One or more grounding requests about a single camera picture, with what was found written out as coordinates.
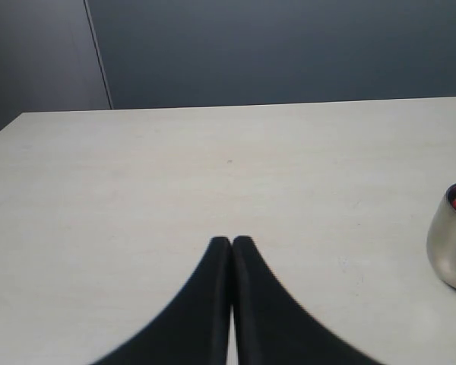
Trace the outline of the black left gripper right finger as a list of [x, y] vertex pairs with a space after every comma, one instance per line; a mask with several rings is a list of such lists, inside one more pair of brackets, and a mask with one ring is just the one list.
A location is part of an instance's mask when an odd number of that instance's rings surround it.
[[377, 364], [325, 328], [286, 291], [249, 236], [233, 245], [240, 364]]

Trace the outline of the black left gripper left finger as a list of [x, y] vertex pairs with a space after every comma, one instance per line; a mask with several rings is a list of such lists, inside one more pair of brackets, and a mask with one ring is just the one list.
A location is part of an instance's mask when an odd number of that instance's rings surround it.
[[225, 364], [232, 286], [232, 246], [226, 237], [214, 237], [163, 311], [96, 363]]

